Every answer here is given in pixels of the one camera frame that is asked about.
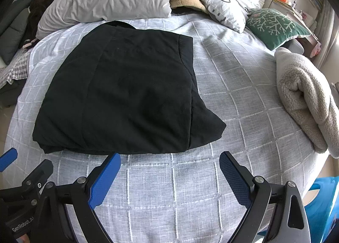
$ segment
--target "rolled fleece blanket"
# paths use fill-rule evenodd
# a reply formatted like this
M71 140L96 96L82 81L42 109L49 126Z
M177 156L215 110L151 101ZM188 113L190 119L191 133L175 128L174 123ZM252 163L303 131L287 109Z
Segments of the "rolled fleece blanket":
M339 110L325 76L306 57L278 48L277 88L287 112L314 144L339 158Z

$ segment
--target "checkered cloth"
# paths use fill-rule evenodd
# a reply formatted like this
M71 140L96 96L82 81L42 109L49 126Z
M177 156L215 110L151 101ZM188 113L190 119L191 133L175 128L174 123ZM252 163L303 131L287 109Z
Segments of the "checkered cloth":
M302 195L307 192L328 153L315 153L284 109L273 54L260 40L250 31L238 34L204 14L125 22L137 29L193 37L199 94L227 127L221 139L183 153L121 155L120 171L103 204L95 209L113 242L227 242L246 209L238 204L219 168L225 150L252 174L270 183L293 180ZM18 150L17 160L3 172L6 186L21 185L45 158L53 162L49 180L56 184L87 176L105 159L68 150L44 154L32 140L54 74L82 37L102 23L54 32L33 48L29 76L6 139L6 149ZM72 210L70 218L79 242L86 242Z
M10 64L0 69L0 88L4 87L6 83L12 84L14 80L27 79L31 51L32 49L21 48L16 52Z

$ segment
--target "blue gripper pad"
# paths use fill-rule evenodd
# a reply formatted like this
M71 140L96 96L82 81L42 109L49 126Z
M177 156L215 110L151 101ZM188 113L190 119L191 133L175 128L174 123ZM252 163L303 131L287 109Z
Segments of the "blue gripper pad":
M220 155L219 165L223 175L225 176L229 186L231 187L235 197L237 198L238 203L245 206L246 209L249 209L252 205L252 201L250 199L250 186L246 183L244 177L240 174L239 170L236 168L236 166L233 164L233 162L230 160L225 152Z
M92 185L91 195L88 201L91 209L100 206L104 201L115 177L117 176L121 165L121 158L118 153L114 154L105 168L101 171L98 178Z
M11 148L0 157L0 172L3 172L11 163L18 157L18 152L15 148Z

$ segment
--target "gray grid-patterned bedsheet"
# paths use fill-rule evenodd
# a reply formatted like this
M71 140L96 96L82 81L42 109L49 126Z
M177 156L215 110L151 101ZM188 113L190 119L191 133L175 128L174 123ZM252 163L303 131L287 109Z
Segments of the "gray grid-patterned bedsheet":
M127 22L138 29L169 30L194 38L199 93L227 128L220 140L185 153L121 156L120 172L104 203L96 208L115 243L227 242L245 208L237 203L219 169L219 155L225 150L253 174L271 183L293 180L305 194L328 154L315 153L284 110L274 57L261 41L249 31L238 34L203 14ZM14 147L19 155L3 173L5 185L20 185L44 158L53 162L50 179L57 184L88 175L104 160L104 156L66 150L45 155L32 141L34 122L53 75L81 38L101 23L60 30L33 49L27 83L6 139L5 148ZM85 242L78 224L75 231Z

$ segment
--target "desk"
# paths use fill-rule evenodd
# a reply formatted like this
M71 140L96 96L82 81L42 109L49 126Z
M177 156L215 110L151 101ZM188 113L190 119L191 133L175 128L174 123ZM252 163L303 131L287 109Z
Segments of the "desk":
M281 3L275 2L274 0L272 1L271 5L270 5L270 9L278 10L279 12L283 13L288 18L290 18L292 21L300 24L301 26L303 26L304 28L306 28L310 32L311 35L308 36L308 37L297 38L297 41L299 41L300 44L302 45L302 47L304 47L304 50L305 50L305 52L303 54L304 56L311 58L312 52L315 53L317 50L320 51L321 43L318 41L318 38L306 26L306 24L303 22L303 20L300 19L300 17L293 11L293 9L291 10L289 7L285 7Z

